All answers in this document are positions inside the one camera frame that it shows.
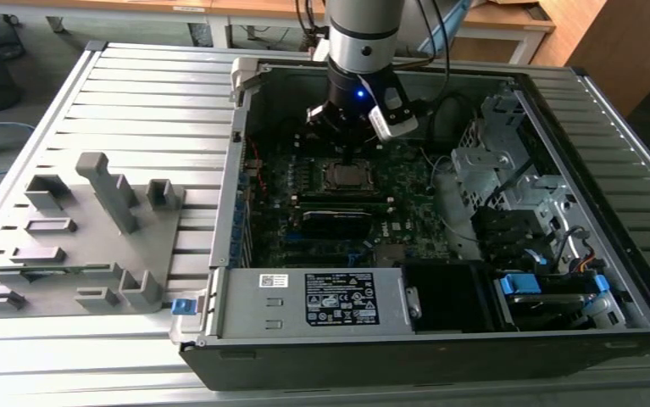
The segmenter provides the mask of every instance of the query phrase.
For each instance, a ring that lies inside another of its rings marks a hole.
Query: metal slotted table
[[[21,191],[36,169],[70,171],[82,151],[102,151],[130,184],[167,178],[186,188],[165,287],[169,301],[177,292],[205,287],[231,132],[231,62],[251,55],[305,56],[114,43],[96,49],[88,48],[76,63],[1,183],[0,239],[16,204],[25,202]],[[590,78],[567,69],[454,66],[531,76],[650,261],[650,153]],[[1,319],[0,404],[434,405],[433,400],[467,397],[459,402],[478,405],[482,398],[498,396],[505,404],[570,405],[593,401],[597,395],[622,405],[642,404],[647,397],[650,404],[650,355],[611,360],[551,380],[215,393],[203,388],[178,357],[167,340],[169,324],[167,310],[150,315]]]

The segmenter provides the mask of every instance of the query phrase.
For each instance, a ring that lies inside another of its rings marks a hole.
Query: black wire
[[[311,10],[311,0],[303,0],[303,12],[306,13],[306,18],[310,21],[310,28],[318,30],[317,24],[314,24],[314,11]]]
[[[445,83],[439,91],[439,98],[445,97],[447,82],[450,81],[450,42],[447,41],[447,30],[445,29],[445,22],[442,21],[442,14],[439,13],[439,7],[437,6],[437,1],[430,0],[433,8],[435,9],[437,21],[439,22],[439,30],[442,31],[443,47],[445,47]]]
[[[241,28],[242,30],[245,30],[246,33],[249,34],[249,30],[247,30],[247,26],[246,25],[239,25],[238,28]],[[271,27],[266,27],[266,28],[263,28],[261,30],[257,30],[257,28],[254,28],[254,32],[267,32],[270,28]]]
[[[279,45],[279,44],[281,44],[281,42],[283,41],[283,37],[285,37],[285,36],[287,36],[287,34],[289,34],[289,28],[286,28],[286,29],[283,30],[283,34],[281,34],[279,40],[278,40],[277,42],[274,42],[274,43],[271,43],[271,44],[266,45],[266,46],[267,46],[267,47],[275,47],[277,45]]]
[[[518,179],[522,177],[522,175],[526,173],[527,169],[530,168],[530,165],[533,165],[533,159],[527,159],[527,161],[523,163],[523,165],[513,172],[513,174],[507,177],[507,180],[497,187],[490,195],[485,198],[485,201],[482,202],[482,207],[489,205],[489,202],[495,199],[495,197],[501,194],[502,191],[505,191],[507,188],[510,188]]]
[[[302,21],[302,11],[299,9],[299,0],[294,0],[294,8],[297,12],[297,21],[299,21],[299,27],[302,27],[302,33],[303,35],[310,39],[311,42],[314,42],[314,36],[303,26],[303,21]]]
[[[435,140],[435,119],[437,119],[437,112],[439,111],[439,108],[442,107],[445,100],[453,99],[457,102],[461,102],[461,106],[463,106],[466,109],[470,109],[473,112],[473,118],[478,118],[478,110],[474,104],[474,101],[471,98],[469,98],[465,93],[461,93],[458,91],[450,91],[445,95],[442,95],[441,98],[433,101],[433,108],[431,108],[431,113],[430,117],[427,119],[427,126],[425,127],[425,141],[426,142],[433,142]]]
[[[563,233],[563,237],[561,238],[561,242],[558,243],[558,247],[555,249],[557,256],[553,257],[553,265],[550,266],[550,270],[555,271],[558,268],[558,260],[561,259],[561,256],[563,255],[563,250],[565,250],[565,244],[569,241],[569,237],[571,236],[573,233],[577,231],[583,231],[583,226],[575,225],[571,227],[567,231]]]
[[[427,28],[427,35],[430,36],[430,46],[433,47],[433,54],[419,61],[406,62],[403,64],[393,65],[394,70],[409,70],[417,68],[418,66],[425,66],[435,60],[435,37],[433,36],[433,31],[430,29],[430,22],[427,21],[427,14],[425,13],[425,7],[422,6],[422,1],[415,0],[417,8],[419,9],[419,15],[422,16],[422,21],[425,21],[425,28]]]

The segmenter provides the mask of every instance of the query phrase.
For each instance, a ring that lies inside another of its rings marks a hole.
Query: motherboard
[[[250,266],[390,267],[406,258],[446,259],[433,167],[419,148],[370,140],[345,158],[302,133],[247,140]]]

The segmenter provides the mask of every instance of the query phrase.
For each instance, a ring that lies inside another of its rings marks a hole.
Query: wooden desk
[[[313,4],[318,24],[325,7]],[[226,48],[231,25],[298,28],[294,0],[0,0],[0,14],[206,23],[213,46]],[[470,10],[453,44],[453,59],[527,64],[554,25],[521,6],[483,4]]]
[[[315,19],[322,20],[322,3],[314,1],[313,8]],[[221,25],[298,27],[293,0],[213,0],[206,13],[213,33],[225,30]],[[518,5],[486,3],[467,13],[453,43],[453,59],[527,64],[554,28],[551,21],[534,20]],[[227,44],[217,42],[214,36],[215,47]]]

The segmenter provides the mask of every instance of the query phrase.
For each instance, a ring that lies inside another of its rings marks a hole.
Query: barcode sticker
[[[203,13],[202,7],[183,7],[183,6],[174,6],[174,11],[189,11],[191,13]]]
[[[289,275],[286,274],[259,274],[258,286],[261,288],[286,287],[289,285]]]

